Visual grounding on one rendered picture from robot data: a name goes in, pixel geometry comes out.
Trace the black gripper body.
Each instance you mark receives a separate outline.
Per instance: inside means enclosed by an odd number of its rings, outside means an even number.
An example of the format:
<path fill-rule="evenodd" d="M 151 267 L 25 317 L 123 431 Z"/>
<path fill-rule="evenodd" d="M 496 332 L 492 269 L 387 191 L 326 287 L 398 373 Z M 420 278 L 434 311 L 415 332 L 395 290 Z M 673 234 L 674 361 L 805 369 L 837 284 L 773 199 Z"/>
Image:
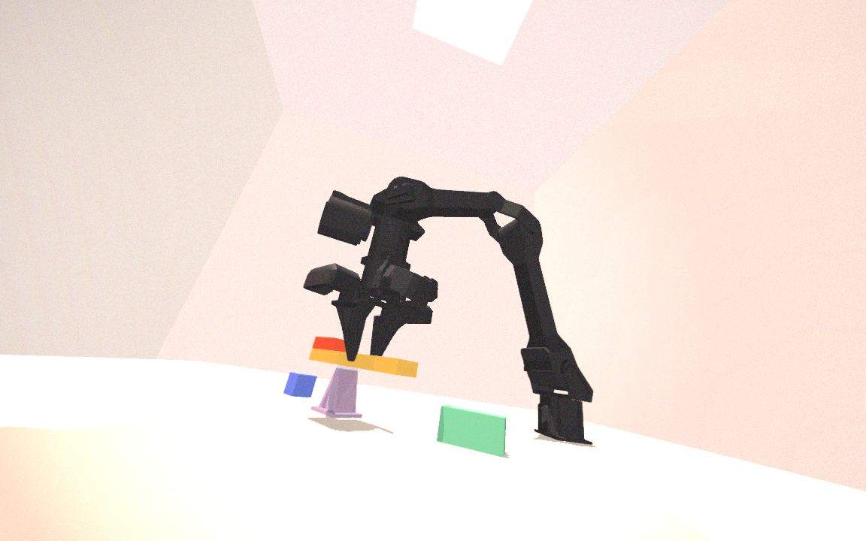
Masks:
<path fill-rule="evenodd" d="M 424 307 L 416 301 L 398 301 L 399 292 L 389 290 L 385 285 L 383 290 L 371 288 L 376 271 L 388 255 L 395 258 L 394 266 L 407 266 L 411 270 L 411 264 L 406 262 L 407 257 L 401 251 L 388 246 L 373 246 L 360 261 L 365 266 L 362 279 L 358 273 L 334 263 L 310 270 L 303 287 L 321 295 L 335 290 L 340 292 L 339 299 L 363 299 L 380 306 L 381 316 L 403 315 L 412 318 L 411 323 L 431 323 L 433 311 L 429 305 Z"/>

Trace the blue block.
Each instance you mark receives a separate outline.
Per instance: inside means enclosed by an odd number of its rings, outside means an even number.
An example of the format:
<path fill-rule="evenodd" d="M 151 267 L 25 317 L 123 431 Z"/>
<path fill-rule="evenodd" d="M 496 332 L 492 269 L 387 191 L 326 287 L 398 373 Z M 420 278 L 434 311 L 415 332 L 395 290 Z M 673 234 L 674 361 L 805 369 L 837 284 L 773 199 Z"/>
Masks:
<path fill-rule="evenodd" d="M 283 394 L 291 397 L 312 398 L 316 380 L 315 374 L 289 372 Z"/>

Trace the yellow bar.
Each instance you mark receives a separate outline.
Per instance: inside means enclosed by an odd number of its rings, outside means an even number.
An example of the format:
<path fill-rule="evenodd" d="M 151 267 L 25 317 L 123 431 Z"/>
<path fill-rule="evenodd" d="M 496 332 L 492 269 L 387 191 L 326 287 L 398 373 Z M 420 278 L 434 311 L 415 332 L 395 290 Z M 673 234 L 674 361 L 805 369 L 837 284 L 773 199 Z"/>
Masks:
<path fill-rule="evenodd" d="M 348 361 L 344 340 L 335 337 L 316 337 L 309 359 L 335 365 L 360 367 L 374 372 L 399 374 L 399 376 L 416 378 L 416 373 L 418 373 L 418 362 L 400 358 L 358 353 L 355 361 Z"/>

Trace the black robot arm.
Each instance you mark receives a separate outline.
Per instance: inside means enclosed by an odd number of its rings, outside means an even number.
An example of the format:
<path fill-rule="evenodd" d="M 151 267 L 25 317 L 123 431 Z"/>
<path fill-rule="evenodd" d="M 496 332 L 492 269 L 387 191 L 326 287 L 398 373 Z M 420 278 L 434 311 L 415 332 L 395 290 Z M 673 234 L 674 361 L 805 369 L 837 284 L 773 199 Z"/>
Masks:
<path fill-rule="evenodd" d="M 514 220 L 501 228 L 496 223 L 496 212 Z M 418 242 L 424 235 L 418 220 L 425 218 L 479 218 L 489 235 L 501 244 L 503 255 L 514 266 L 525 313 L 529 339 L 526 347 L 520 347 L 520 356 L 532 393 L 539 394 L 538 429 L 534 432 L 592 445 L 584 436 L 582 403 L 592 403 L 594 391 L 577 365 L 573 350 L 556 330 L 539 262 L 542 226 L 525 206 L 502 198 L 496 191 L 433 189 L 421 180 L 398 176 L 387 189 L 374 195 L 370 204 L 334 189 L 317 234 L 357 246 L 361 240 L 367 242 L 374 226 L 370 248 L 388 246 L 407 257 L 410 240 Z M 376 271 L 371 288 L 383 290 L 385 285 L 399 292 L 398 301 L 408 298 L 424 307 L 438 298 L 438 281 L 394 264 L 395 258 L 388 255 Z"/>

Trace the green flat rectangular block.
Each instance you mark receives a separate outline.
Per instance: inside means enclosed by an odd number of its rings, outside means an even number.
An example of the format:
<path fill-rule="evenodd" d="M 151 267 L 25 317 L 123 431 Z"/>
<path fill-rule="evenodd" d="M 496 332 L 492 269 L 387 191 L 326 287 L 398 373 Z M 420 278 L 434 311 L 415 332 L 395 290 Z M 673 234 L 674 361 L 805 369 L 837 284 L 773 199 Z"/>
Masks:
<path fill-rule="evenodd" d="M 437 442 L 503 458 L 507 416 L 442 405 Z"/>

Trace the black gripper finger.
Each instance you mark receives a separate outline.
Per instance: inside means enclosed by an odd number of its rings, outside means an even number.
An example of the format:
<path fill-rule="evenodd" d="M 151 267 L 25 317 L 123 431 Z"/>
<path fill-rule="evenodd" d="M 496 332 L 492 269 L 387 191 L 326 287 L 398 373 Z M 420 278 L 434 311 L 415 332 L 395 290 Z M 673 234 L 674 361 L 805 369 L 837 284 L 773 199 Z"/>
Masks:
<path fill-rule="evenodd" d="M 398 329 L 412 321 L 412 318 L 403 315 L 374 316 L 370 354 L 382 356 Z"/>
<path fill-rule="evenodd" d="M 339 314 L 347 360 L 355 361 L 363 337 L 365 319 L 376 305 L 358 298 L 335 299 L 332 305 L 336 306 Z"/>

